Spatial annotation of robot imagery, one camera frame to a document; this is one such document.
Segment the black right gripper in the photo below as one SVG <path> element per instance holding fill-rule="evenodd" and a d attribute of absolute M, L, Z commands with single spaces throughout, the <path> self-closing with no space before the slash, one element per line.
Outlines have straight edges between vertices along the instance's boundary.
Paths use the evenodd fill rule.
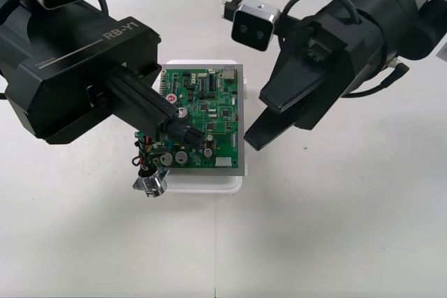
<path fill-rule="evenodd" d="M 292 126 L 310 131 L 343 94 L 354 78 L 355 27 L 351 20 L 303 20 L 291 29 L 259 93 L 267 108 L 244 134 L 256 151 Z"/>

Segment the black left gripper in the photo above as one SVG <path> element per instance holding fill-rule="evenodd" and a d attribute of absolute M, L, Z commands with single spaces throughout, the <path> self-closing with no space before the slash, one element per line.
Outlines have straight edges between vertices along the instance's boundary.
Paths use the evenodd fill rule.
<path fill-rule="evenodd" d="M 154 137 L 178 111 L 147 85 L 161 69 L 160 41 L 137 19 L 115 20 L 87 3 L 36 13 L 18 6 L 6 18 L 6 98 L 49 144 L 68 144 L 113 113 Z M 108 90 L 101 80 L 111 68 Z"/>

